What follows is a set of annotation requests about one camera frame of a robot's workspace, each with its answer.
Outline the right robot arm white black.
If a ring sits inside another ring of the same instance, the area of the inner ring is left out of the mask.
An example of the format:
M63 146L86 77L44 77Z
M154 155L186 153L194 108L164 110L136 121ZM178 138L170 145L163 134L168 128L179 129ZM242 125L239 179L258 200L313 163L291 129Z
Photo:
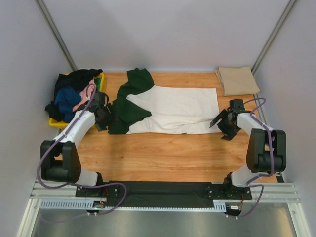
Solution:
M222 187L228 199L234 199L240 188L261 177L285 171L287 165L286 133L267 126L255 116L254 110L246 110L244 105L242 99L230 100L227 109L210 122L210 127L217 126L222 132L223 140L231 141L241 130L249 135L245 165L231 172L227 177L230 182Z

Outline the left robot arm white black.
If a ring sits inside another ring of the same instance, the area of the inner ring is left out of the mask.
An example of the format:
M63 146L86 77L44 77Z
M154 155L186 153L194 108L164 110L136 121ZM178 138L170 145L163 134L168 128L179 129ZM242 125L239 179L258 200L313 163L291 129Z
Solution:
M81 105L72 121L53 140L45 140L40 146L40 163L37 180L47 189L65 185L86 187L92 198L99 198L104 192L99 183L100 175L82 168L78 146L90 128L107 130L117 120L109 97L103 92L93 92L91 99Z

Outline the green and white raglan t-shirt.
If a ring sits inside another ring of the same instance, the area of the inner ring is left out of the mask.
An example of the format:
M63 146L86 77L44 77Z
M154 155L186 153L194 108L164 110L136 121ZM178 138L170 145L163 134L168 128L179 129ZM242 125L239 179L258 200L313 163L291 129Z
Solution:
M219 133L212 120L219 115L215 88L157 86L147 69L127 71L112 103L118 121L108 133L210 134Z

